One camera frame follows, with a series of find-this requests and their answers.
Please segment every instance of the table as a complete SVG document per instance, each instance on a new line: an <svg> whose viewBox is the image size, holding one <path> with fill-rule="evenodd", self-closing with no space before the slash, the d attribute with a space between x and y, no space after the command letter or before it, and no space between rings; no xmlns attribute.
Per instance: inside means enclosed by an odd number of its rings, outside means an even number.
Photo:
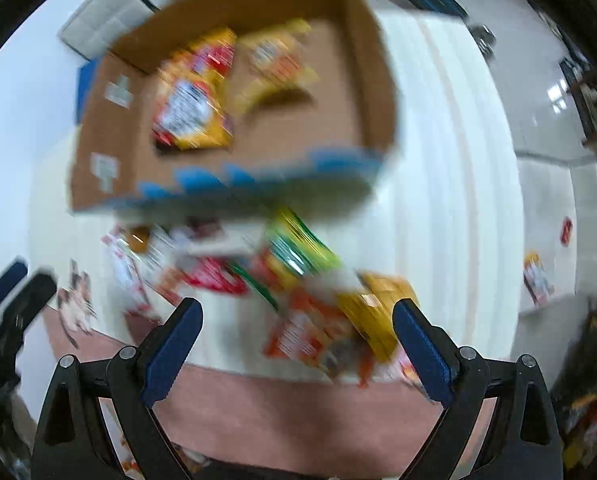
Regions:
<svg viewBox="0 0 597 480"><path fill-rule="evenodd" d="M325 214L316 195L290 205L348 266L406 277L425 315L457 345L506 358L522 283L523 203L495 84L463 22L403 10L377 17L398 87L398 145L369 194L330 201ZM101 334L79 336L76 352L55 313L46 323L57 355L101 358L130 341L99 242L115 218L67 212L73 149L72 136L36 168L32 266L54 266L59 286L70 258L90 274ZM263 218L230 222L241 232ZM315 370L262 357L275 314L255 295L197 298L204 328L156 410L175 442L234 462L377 478L402 472L432 429L438 407L403 384L334 386Z"/></svg>

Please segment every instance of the cardboard box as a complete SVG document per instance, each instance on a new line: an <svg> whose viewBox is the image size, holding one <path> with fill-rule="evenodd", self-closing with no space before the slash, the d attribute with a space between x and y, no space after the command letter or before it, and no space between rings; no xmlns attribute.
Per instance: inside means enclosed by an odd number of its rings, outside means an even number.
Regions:
<svg viewBox="0 0 597 480"><path fill-rule="evenodd" d="M216 28L240 35L292 18L313 26L306 57L320 81L311 99L253 113L235 125L229 150L159 155L151 123L162 60ZM230 77L237 81L243 70L237 48ZM72 208L367 175L394 131L395 90L364 0L181 0L120 38L99 63L72 169Z"/></svg>

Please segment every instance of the white table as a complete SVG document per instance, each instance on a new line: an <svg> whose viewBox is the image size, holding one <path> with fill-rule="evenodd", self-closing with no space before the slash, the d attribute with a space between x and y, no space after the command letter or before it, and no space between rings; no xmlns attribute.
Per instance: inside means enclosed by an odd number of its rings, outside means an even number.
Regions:
<svg viewBox="0 0 597 480"><path fill-rule="evenodd" d="M399 89L398 145L369 195L338 199L327 214L316 196L290 205L348 266L406 277L432 324L458 345L505 358L519 309L523 203L503 106L463 22L403 10L377 15ZM73 149L70 136L35 170L32 267L53 266L59 286L66 286L75 259L92 280L95 329L130 342L100 242L114 214L67 211ZM237 237L263 225L264 216L226 222ZM275 314L258 295L239 299L200 290L197 299L204 327L190 364L324 380L301 364L261 355ZM172 311L151 291L150 300L164 315Z"/></svg>

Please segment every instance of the yellow package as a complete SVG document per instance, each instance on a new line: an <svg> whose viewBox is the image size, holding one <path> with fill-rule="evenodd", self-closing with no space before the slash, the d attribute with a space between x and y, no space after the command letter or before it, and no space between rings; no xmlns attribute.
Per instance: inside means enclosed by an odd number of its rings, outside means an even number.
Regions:
<svg viewBox="0 0 597 480"><path fill-rule="evenodd" d="M304 40L309 31L310 25L305 20L292 20L240 40L248 50L256 78L236 97L234 113L245 114L282 91L305 90L319 79L303 59Z"/></svg>
<svg viewBox="0 0 597 480"><path fill-rule="evenodd" d="M392 311L397 301L409 298L418 306L414 289L407 280L360 272L359 278L368 291L337 294L339 308L367 340L377 362L387 363L399 340L392 326Z"/></svg>
<svg viewBox="0 0 597 480"><path fill-rule="evenodd" d="M154 142L160 150L219 148L232 142L224 112L224 81L234 59L235 34L226 28L176 52L160 70Z"/></svg>

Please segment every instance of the pink mat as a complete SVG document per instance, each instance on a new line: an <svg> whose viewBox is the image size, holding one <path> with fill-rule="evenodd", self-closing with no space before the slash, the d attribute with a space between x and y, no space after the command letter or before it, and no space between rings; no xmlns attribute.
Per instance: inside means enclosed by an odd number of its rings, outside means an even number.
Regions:
<svg viewBox="0 0 597 480"><path fill-rule="evenodd" d="M45 308L54 355L112 357L122 346L98 332L68 341L58 313ZM484 405L470 447L489 422ZM340 478L399 476L434 427L440 409L400 383L292 383L184 365L154 407L168 437L226 462Z"/></svg>

